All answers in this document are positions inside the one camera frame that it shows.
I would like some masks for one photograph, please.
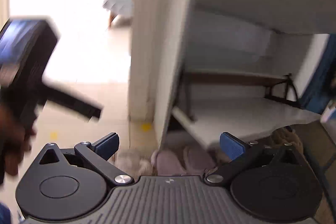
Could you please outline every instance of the tiled floor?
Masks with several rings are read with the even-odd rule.
[[[106,30],[108,14],[101,3],[102,0],[11,0],[12,15],[47,14],[60,29],[62,36],[45,70],[45,83],[104,106],[101,119],[88,122],[47,102],[36,122],[38,135],[32,152],[25,157],[19,177],[5,177],[5,187],[0,188],[0,201],[14,213],[14,224],[17,183],[47,142],[68,148],[117,132],[120,149],[137,148],[150,155],[157,148],[151,125],[128,122],[131,28],[116,18],[114,28]]]

